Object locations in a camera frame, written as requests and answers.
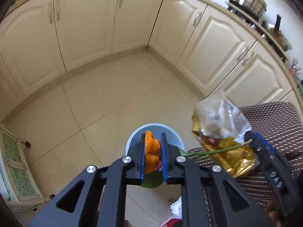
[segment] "light blue trash bin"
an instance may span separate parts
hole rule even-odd
[[[126,143],[125,155],[127,155],[130,146],[134,146],[141,141],[142,133],[145,134],[147,130],[151,131],[153,133],[154,138],[158,139],[159,141],[161,133],[165,132],[168,144],[177,146],[178,148],[185,150],[181,137],[172,128],[163,124],[151,123],[139,127],[131,134]]]

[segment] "cream cabinet door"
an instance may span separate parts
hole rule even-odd
[[[198,0],[163,0],[148,45],[175,66],[206,7]]]
[[[233,19],[208,6],[176,67],[208,96],[255,41]]]
[[[117,0],[54,0],[58,42],[69,71],[112,52]]]
[[[25,99],[8,73],[0,53],[0,121]]]
[[[280,101],[292,87],[275,59],[256,42],[214,92],[221,90],[243,107]]]
[[[148,45],[162,0],[118,0],[113,53]]]
[[[300,103],[297,99],[296,94],[294,93],[294,90],[292,90],[291,92],[289,92],[285,97],[283,97],[283,99],[281,100],[281,102],[290,102],[294,105],[294,107],[296,108],[298,115],[300,117],[301,120],[301,124],[303,124],[303,113],[302,113],[302,109],[300,106]]]
[[[0,24],[4,64],[25,96],[65,72],[53,1],[29,0]]]

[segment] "crumpled wrapper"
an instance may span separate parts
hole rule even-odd
[[[192,132],[202,147],[210,152],[244,143],[251,125],[224,92],[200,101],[192,116]],[[257,155],[249,146],[210,157],[233,177],[246,176],[258,164]]]

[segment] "green stem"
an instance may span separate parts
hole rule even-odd
[[[205,157],[207,157],[208,155],[211,155],[211,154],[219,154],[219,153],[227,152],[227,151],[234,150],[234,149],[237,149],[237,148],[241,148],[241,147],[243,147],[243,146],[245,146],[245,145],[247,145],[251,142],[252,142],[252,139],[249,139],[245,143],[235,145],[235,146],[232,146],[230,148],[223,148],[223,149],[216,150],[216,151],[211,151],[211,152],[192,152],[192,153],[189,153],[189,154],[184,154],[183,156],[184,157],[191,157],[191,156],[196,156],[196,155],[205,155]]]

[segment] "orange bell pepper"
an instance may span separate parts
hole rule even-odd
[[[161,144],[158,139],[153,138],[151,131],[145,133],[145,173],[154,171],[159,164]]]

